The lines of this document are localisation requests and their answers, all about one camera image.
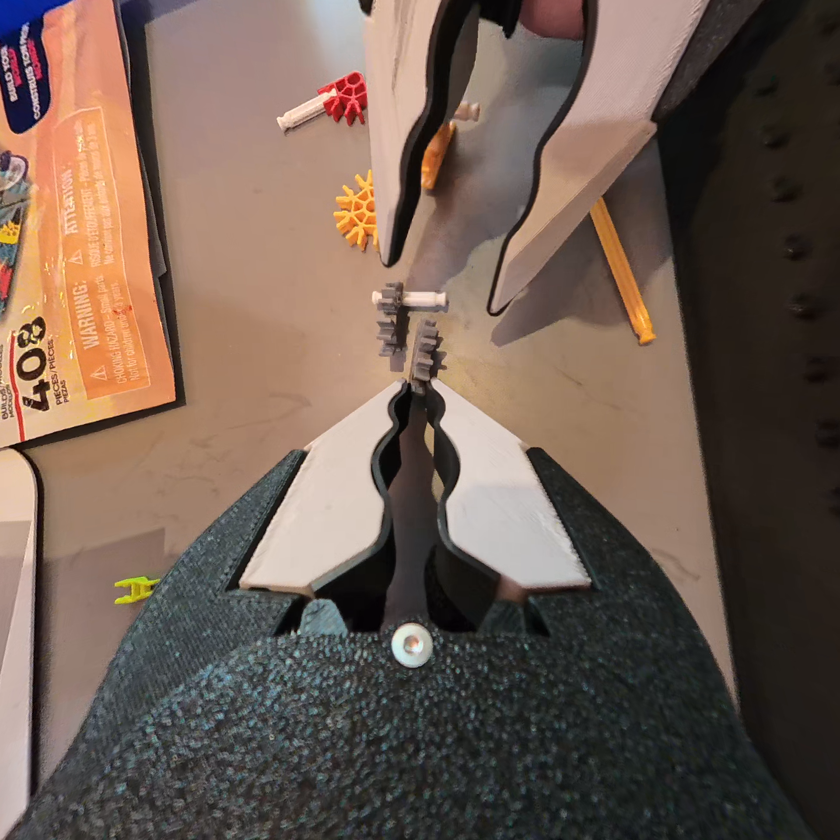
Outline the red fan connector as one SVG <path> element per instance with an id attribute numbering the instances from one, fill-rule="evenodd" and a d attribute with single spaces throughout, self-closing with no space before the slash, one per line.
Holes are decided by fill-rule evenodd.
<path id="1" fill-rule="evenodd" d="M 358 70 L 318 90 L 318 94 L 324 97 L 324 111 L 336 123 L 344 119 L 348 125 L 352 125 L 356 120 L 364 124 L 364 111 L 368 106 L 367 93 L 364 75 Z"/>

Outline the small lime green connector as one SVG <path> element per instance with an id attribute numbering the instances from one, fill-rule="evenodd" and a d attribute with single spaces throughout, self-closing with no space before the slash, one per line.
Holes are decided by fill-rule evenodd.
<path id="1" fill-rule="evenodd" d="M 113 587 L 117 590 L 125 590 L 125 593 L 114 600 L 114 605 L 131 605 L 143 602 L 151 597 L 154 588 L 161 582 L 161 579 L 151 579 L 145 575 L 134 576 L 116 581 Z"/>

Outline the grey snowflake connector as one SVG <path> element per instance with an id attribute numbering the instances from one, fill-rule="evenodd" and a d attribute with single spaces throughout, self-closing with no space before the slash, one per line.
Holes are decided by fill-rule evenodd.
<path id="1" fill-rule="evenodd" d="M 424 317 L 416 326 L 409 382 L 416 395 L 423 396 L 438 372 L 439 331 L 435 318 Z"/>
<path id="2" fill-rule="evenodd" d="M 379 355 L 388 360 L 390 370 L 403 373 L 406 363 L 406 335 L 408 315 L 404 306 L 404 285 L 401 281 L 387 282 L 375 291 L 372 300 L 376 308 L 376 339 Z"/>

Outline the person's right hand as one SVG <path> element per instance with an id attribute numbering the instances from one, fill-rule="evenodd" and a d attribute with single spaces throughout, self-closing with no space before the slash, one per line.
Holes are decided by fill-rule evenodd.
<path id="1" fill-rule="evenodd" d="M 585 36 L 583 1 L 522 1 L 519 23 L 542 38 L 582 41 Z"/>

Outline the black perforated panel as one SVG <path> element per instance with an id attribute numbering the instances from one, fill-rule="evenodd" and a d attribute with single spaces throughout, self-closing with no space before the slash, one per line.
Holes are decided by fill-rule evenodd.
<path id="1" fill-rule="evenodd" d="M 839 806 L 839 8 L 761 2 L 658 126 L 742 720 Z"/>

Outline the yellow fan connector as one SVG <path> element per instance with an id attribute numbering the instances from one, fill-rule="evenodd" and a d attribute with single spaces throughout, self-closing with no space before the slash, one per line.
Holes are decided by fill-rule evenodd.
<path id="1" fill-rule="evenodd" d="M 455 135 L 456 121 L 446 121 L 426 147 L 421 166 L 421 187 L 430 192 L 435 188 L 447 150 Z"/>
<path id="2" fill-rule="evenodd" d="M 335 198 L 339 208 L 333 213 L 335 227 L 351 246 L 365 251 L 372 244 L 379 252 L 373 172 L 357 174 L 354 180 L 355 186 L 343 185 L 343 194 Z"/>

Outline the white rounded board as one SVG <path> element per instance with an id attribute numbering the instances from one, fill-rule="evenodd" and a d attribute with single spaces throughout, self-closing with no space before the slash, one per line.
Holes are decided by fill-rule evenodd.
<path id="1" fill-rule="evenodd" d="M 32 785 L 39 485 L 28 459 L 1 451 L 1 836 Z"/>

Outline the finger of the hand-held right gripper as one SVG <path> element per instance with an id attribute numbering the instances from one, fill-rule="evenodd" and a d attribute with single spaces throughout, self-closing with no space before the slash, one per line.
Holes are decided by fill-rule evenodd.
<path id="1" fill-rule="evenodd" d="M 708 1 L 583 2 L 581 66 L 534 152 L 528 201 L 487 303 L 502 313 L 656 132 L 653 114 Z"/>
<path id="2" fill-rule="evenodd" d="M 383 266 L 402 256 L 428 145 L 466 92 L 480 4 L 360 2 L 377 230 Z"/>

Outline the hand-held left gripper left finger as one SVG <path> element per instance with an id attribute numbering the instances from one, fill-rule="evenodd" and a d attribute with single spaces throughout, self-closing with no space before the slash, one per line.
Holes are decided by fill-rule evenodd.
<path id="1" fill-rule="evenodd" d="M 315 594 L 372 552 L 385 528 L 375 450 L 398 428 L 393 409 L 406 386 L 389 384 L 305 447 L 239 578 L 241 589 Z"/>

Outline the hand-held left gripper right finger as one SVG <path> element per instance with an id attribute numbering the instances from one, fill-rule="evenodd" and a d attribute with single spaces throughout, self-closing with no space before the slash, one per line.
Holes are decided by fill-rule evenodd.
<path id="1" fill-rule="evenodd" d="M 526 444 L 440 380 L 427 384 L 426 408 L 447 549 L 490 581 L 506 579 L 525 592 L 590 588 Z"/>

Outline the blue plastic bin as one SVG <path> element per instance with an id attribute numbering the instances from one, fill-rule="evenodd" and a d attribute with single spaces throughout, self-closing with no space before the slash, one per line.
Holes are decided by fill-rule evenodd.
<path id="1" fill-rule="evenodd" d="M 40 1 L 1 1 L 1 36 L 43 15 Z"/>

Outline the long yellow rod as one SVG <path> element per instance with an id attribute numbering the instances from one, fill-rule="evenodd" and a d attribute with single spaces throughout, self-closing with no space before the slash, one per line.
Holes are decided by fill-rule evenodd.
<path id="1" fill-rule="evenodd" d="M 637 340 L 650 344 L 656 339 L 653 323 L 603 196 L 591 207 L 590 217 Z"/>

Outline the orange toy set bag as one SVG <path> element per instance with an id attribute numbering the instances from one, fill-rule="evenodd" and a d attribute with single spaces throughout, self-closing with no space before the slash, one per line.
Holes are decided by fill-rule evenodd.
<path id="1" fill-rule="evenodd" d="M 165 273 L 117 2 L 2 33 L 1 446 L 171 403 Z"/>

